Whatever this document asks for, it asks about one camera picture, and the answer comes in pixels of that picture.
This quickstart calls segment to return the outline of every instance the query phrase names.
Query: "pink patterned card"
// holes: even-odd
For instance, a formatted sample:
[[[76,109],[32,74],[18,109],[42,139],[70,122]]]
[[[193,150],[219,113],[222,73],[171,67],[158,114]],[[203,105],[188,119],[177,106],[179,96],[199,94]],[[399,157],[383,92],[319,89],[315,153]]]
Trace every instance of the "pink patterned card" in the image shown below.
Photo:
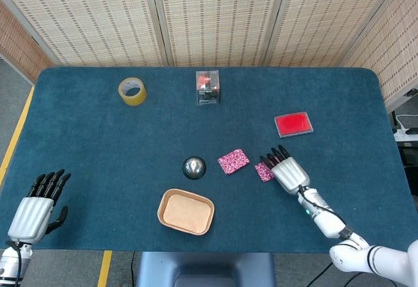
[[[274,178],[271,170],[266,166],[266,164],[258,163],[254,167],[263,182],[268,182]]]
[[[239,170],[239,168],[249,163],[249,159],[240,148],[222,156],[217,161],[227,175],[232,174],[233,172]]]

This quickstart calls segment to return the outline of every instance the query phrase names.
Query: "red object in box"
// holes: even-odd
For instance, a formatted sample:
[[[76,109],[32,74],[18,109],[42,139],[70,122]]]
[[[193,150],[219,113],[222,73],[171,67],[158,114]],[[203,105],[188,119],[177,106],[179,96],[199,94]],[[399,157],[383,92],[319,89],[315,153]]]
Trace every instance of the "red object in box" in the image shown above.
[[[274,117],[274,122],[281,138],[291,135],[302,135],[314,130],[306,112],[277,116]]]

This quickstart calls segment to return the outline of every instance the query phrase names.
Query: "clear plastic box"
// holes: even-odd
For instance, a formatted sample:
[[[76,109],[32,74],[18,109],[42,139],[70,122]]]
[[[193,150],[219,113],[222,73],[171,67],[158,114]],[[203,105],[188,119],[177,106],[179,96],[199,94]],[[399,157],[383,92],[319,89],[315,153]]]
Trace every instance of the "clear plastic box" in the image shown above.
[[[219,71],[196,71],[197,104],[219,103]]]

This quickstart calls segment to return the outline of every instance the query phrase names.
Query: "tray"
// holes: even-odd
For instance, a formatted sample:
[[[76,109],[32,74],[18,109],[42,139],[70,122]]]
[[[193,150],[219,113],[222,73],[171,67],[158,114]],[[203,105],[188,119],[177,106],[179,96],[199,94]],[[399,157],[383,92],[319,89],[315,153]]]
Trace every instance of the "tray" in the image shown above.
[[[209,230],[214,212],[214,204],[209,199],[188,191],[170,189],[161,200],[158,219],[167,227],[204,235]]]

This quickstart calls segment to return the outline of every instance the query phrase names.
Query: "yellow floor line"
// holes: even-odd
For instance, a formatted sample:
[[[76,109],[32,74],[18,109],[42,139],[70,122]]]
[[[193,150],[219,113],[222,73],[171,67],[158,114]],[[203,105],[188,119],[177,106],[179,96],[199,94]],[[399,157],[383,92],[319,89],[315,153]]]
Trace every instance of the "yellow floor line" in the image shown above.
[[[5,157],[3,158],[3,161],[1,162],[0,166],[0,186],[3,183],[4,177],[7,172],[8,165],[10,163],[10,160],[12,159],[14,149],[16,148],[16,144],[18,143],[20,133],[22,132],[22,128],[25,124],[27,112],[29,110],[29,106],[31,104],[32,96],[33,96],[33,90],[34,87],[31,88],[31,91],[29,95],[27,96],[27,100],[24,106],[24,109],[20,115],[18,124],[16,125],[16,128],[14,129],[13,136],[10,140],[10,143],[8,145]],[[100,275],[99,275],[99,282],[97,283],[97,287],[106,287],[107,284],[107,278],[109,275],[109,269],[110,269],[110,260],[112,259],[112,251],[105,251],[103,253],[103,259],[102,259],[102,267],[100,269]]]
[[[100,268],[99,282],[97,283],[97,287],[106,287],[111,259],[112,251],[106,250],[103,252],[102,267]]]
[[[31,91],[29,92],[29,95],[27,96],[25,107],[20,115],[18,124],[16,125],[16,128],[14,129],[13,136],[10,140],[10,143],[8,144],[8,148],[5,154],[5,157],[3,158],[3,161],[1,162],[0,166],[0,186],[3,183],[3,180],[6,175],[7,167],[10,163],[10,160],[12,159],[14,148],[16,148],[16,144],[18,143],[18,139],[20,136],[20,133],[22,132],[22,128],[24,126],[27,112],[29,110],[29,106],[31,104],[32,95],[33,95],[34,87],[31,88]]]

